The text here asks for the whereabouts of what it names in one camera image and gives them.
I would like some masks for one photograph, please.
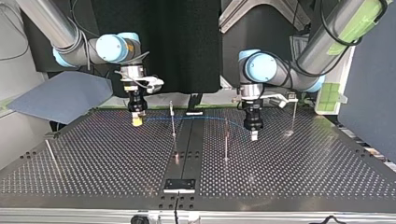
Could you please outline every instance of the black bracket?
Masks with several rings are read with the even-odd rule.
[[[164,193],[195,193],[195,179],[167,179]]]
[[[192,94],[190,96],[189,107],[187,108],[186,115],[194,116],[194,115],[203,115],[204,114],[203,111],[195,108],[196,106],[198,106],[201,103],[203,96],[204,95],[202,93]]]

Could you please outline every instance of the metal pin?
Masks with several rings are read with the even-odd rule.
[[[225,141],[224,141],[224,154],[225,160],[228,160],[228,138],[230,137],[230,126],[228,124],[228,120],[225,119]]]
[[[172,135],[176,137],[176,131],[175,131],[175,112],[173,110],[173,105],[172,101],[169,102],[169,109],[171,111],[171,117],[172,117]]]
[[[49,141],[48,139],[46,139],[45,142],[46,142],[46,144],[47,144],[47,149],[49,150],[50,157],[51,157],[53,160],[56,160],[56,159],[55,159],[55,155],[53,154],[53,151],[52,151],[52,147],[50,146],[50,141]]]
[[[297,102],[294,103],[293,120],[296,118]]]

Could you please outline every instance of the cable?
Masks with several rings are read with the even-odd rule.
[[[323,27],[325,28],[325,30],[326,30],[326,32],[333,38],[333,34],[330,32],[330,29],[327,27],[327,24],[326,24],[326,21],[325,21],[325,18],[324,18],[324,13],[323,13],[323,0],[319,0],[320,1],[320,17],[321,17],[321,21],[322,21],[322,25],[323,25]],[[295,18],[296,18],[296,15],[297,15],[297,11],[298,11],[298,4],[297,4],[297,6],[296,6],[296,8],[295,8],[295,10],[294,10],[294,17],[293,17],[293,27],[294,27],[294,23],[295,23]],[[356,43],[353,43],[353,44],[359,44],[361,42],[361,39],[360,40],[358,40],[358,42],[356,42]],[[290,74],[290,69],[292,68],[292,69],[294,69],[297,73],[299,73],[299,74],[301,74],[301,75],[303,75],[303,76],[306,76],[306,77],[322,77],[322,76],[325,76],[325,75],[327,75],[327,74],[329,74],[332,70],[334,70],[334,68],[341,62],[341,60],[343,59],[343,57],[344,57],[344,55],[347,53],[347,50],[348,50],[348,48],[349,48],[349,44],[350,43],[347,43],[347,42],[345,42],[347,45],[346,45],[346,48],[344,49],[344,51],[343,51],[343,53],[338,57],[338,59],[337,59],[337,61],[332,65],[332,67],[331,68],[329,68],[327,71],[325,71],[325,72],[322,72],[322,73],[320,73],[320,74],[314,74],[314,73],[309,73],[309,72],[307,72],[307,71],[305,71],[300,65],[299,65],[299,63],[298,63],[298,60],[296,59],[296,61],[295,61],[295,64],[296,64],[296,66],[294,66],[292,63],[290,63],[290,62],[287,62],[287,63],[285,63],[283,60],[281,60],[279,57],[277,57],[279,60],[281,60],[281,62],[282,62],[282,64],[283,64],[283,66],[285,66],[285,68],[288,68],[289,70],[288,70],[288,75],[287,75],[287,77],[285,78],[285,81],[282,83],[283,85],[285,85],[286,83],[287,83],[287,80],[288,80],[288,76],[290,76],[289,77],[289,80],[290,80],[290,85],[291,85],[291,82],[292,82],[292,78],[291,78],[291,74]],[[293,39],[293,36],[291,37],[291,44],[292,44],[292,47],[293,47],[293,51],[294,51],[294,39]]]
[[[83,26],[78,22],[78,20],[77,20],[77,18],[76,18],[76,14],[75,14],[75,9],[76,9],[76,5],[77,5],[78,1],[79,1],[79,0],[76,0],[76,1],[73,3],[72,7],[71,7],[70,13],[72,14],[73,20],[76,22],[77,26],[78,26],[81,30],[83,30],[83,31],[85,31],[85,32],[87,32],[87,33],[89,33],[89,34],[91,34],[91,35],[94,35],[95,37],[99,37],[99,35],[95,34],[95,33],[92,32],[92,31],[89,31],[88,29],[86,29],[85,27],[83,27]]]
[[[80,29],[78,29],[78,26],[76,25],[75,22],[73,22],[72,19],[70,19],[70,18],[67,18],[67,19],[70,20],[70,22],[75,26],[75,29],[76,29],[76,39],[75,39],[73,45],[66,49],[58,48],[58,47],[54,46],[52,43],[51,43],[51,45],[59,53],[68,54],[68,53],[73,52],[75,49],[77,49],[79,47],[79,44],[81,43],[81,41],[83,41],[85,56],[87,57],[88,70],[91,71],[91,55],[90,55],[90,47],[89,47],[89,42],[88,42],[87,36],[85,35],[84,32],[82,32]]]
[[[114,73],[117,73],[117,74],[120,74],[120,75],[123,76],[122,72],[120,72],[120,71],[114,71]],[[145,89],[148,88],[148,86],[142,85],[141,83],[139,83],[138,81],[134,80],[133,78],[131,78],[131,77],[128,77],[128,78],[130,78],[130,79],[131,79],[134,83],[136,83],[136,85],[138,85],[139,87],[145,88]]]
[[[375,18],[374,22],[378,22],[385,15],[388,10],[388,2],[387,0],[379,0],[381,2],[382,10],[379,15]]]
[[[329,26],[326,23],[326,18],[324,16],[324,12],[323,12],[323,0],[319,0],[320,1],[320,19],[321,19],[321,23],[323,28],[326,30],[327,34],[333,39],[335,40],[337,43],[344,45],[344,46],[348,46],[348,47],[352,47],[352,46],[357,46],[359,45],[359,43],[362,41],[362,36],[358,39],[358,40],[354,40],[355,42],[349,43],[346,42],[340,38],[338,38],[337,36],[335,36],[332,31],[330,31]]]
[[[175,205],[175,224],[178,224],[178,215],[177,215],[177,204],[178,204],[178,195],[177,195],[177,200],[176,200],[176,205]]]
[[[18,21],[20,22],[21,27],[23,27],[23,21],[22,21],[21,15],[20,15],[12,6],[10,6],[10,5],[8,5],[8,4],[4,3],[4,2],[0,2],[0,7],[6,7],[6,8],[8,8],[8,9],[18,18]],[[15,30],[16,30],[16,31],[23,37],[23,39],[26,41],[26,48],[25,48],[25,50],[24,50],[22,53],[20,53],[20,54],[18,54],[18,55],[15,55],[15,56],[11,56],[11,57],[7,57],[7,58],[2,58],[2,59],[0,59],[0,62],[3,62],[3,61],[12,60],[12,59],[17,59],[17,58],[20,58],[21,56],[25,55],[25,54],[27,53],[27,51],[29,50],[29,42],[28,42],[28,40],[27,40],[26,35],[23,33],[23,31],[21,31],[21,30],[15,25],[15,23],[9,18],[9,16],[6,14],[6,12],[5,12],[3,9],[1,9],[1,12],[2,12],[2,15],[4,15],[5,18],[8,20],[9,24],[11,24],[11,25],[13,26],[13,28],[15,28]]]

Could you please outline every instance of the gray panel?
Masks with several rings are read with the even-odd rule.
[[[339,120],[363,141],[396,161],[396,4],[357,46]]]
[[[81,72],[62,72],[15,99],[7,107],[63,124],[111,97],[110,81]]]

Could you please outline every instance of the end effector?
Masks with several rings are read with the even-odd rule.
[[[98,39],[97,49],[101,58],[113,63],[120,63],[120,71],[124,89],[129,94],[128,110],[132,113],[132,124],[143,124],[142,117],[146,115],[148,104],[144,99],[145,93],[152,94],[159,91],[163,81],[157,77],[149,77],[143,66],[143,59],[149,54],[142,53],[140,40],[137,34],[105,35]],[[106,48],[112,45],[112,51]]]
[[[288,102],[297,102],[294,93],[286,98],[282,94],[264,92],[263,83],[273,78],[277,67],[277,62],[273,57],[259,50],[245,50],[239,53],[241,106],[238,106],[238,109],[246,113],[244,127],[250,131],[252,141],[258,140],[259,130],[263,128],[261,117],[263,99],[270,99],[270,104],[282,108]]]
[[[146,115],[145,111],[148,108],[144,95],[159,91],[164,84],[157,77],[146,76],[143,60],[149,53],[142,53],[139,36],[135,33],[102,35],[90,41],[94,43],[94,45],[88,45],[92,49],[89,50],[89,53],[94,54],[90,58],[95,59],[95,63],[120,64],[120,71],[116,71],[116,73],[121,75],[124,89],[129,94],[128,109],[132,113],[132,124],[140,126],[143,123],[142,117]],[[54,51],[57,62],[63,66],[84,64],[85,59],[81,60],[79,57],[75,57],[76,55],[81,54],[78,52],[62,54]]]

